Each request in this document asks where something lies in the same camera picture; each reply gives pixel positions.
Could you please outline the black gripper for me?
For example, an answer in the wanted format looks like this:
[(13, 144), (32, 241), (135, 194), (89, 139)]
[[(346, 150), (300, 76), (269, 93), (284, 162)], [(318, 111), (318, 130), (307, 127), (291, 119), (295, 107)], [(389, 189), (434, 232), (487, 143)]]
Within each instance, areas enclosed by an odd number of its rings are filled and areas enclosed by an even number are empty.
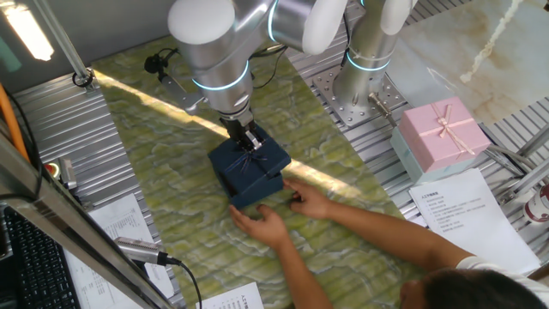
[(252, 112), (240, 114), (220, 114), (220, 121), (236, 143), (236, 150), (249, 151), (249, 142), (252, 151), (257, 151), (263, 145), (262, 137), (256, 130), (256, 124)]

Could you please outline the person's left hand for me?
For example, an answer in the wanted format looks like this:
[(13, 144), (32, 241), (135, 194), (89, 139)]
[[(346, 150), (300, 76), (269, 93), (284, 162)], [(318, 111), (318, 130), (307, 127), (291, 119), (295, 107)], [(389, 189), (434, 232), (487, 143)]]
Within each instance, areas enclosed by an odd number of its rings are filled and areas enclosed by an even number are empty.
[(229, 207), (233, 223), (251, 238), (275, 251), (292, 244), (284, 221), (274, 210), (264, 204), (259, 204), (256, 210), (262, 215), (259, 220), (251, 219), (233, 205)]

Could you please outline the person's right hand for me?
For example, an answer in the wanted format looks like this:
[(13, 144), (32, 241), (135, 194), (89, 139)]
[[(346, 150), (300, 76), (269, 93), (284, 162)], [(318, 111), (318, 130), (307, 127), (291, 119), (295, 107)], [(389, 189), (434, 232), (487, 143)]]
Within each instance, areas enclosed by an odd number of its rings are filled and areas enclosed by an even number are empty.
[(332, 201), (315, 186), (296, 178), (287, 178), (283, 182), (286, 189), (294, 191), (293, 200), (289, 204), (291, 211), (315, 219), (329, 218)]

